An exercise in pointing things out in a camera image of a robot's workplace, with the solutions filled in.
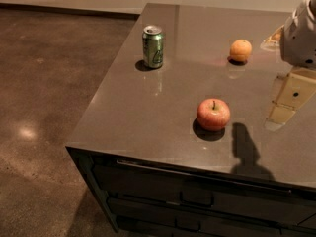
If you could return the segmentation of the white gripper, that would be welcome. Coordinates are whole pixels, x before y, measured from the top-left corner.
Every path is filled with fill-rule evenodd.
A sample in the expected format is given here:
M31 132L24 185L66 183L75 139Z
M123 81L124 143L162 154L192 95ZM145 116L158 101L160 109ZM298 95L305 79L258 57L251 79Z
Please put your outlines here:
M265 121L269 131L285 126L316 94L316 71L308 69L316 68L316 0L303 0L284 27L277 28L260 45L265 51L277 51L279 47L282 60L298 67L275 79Z

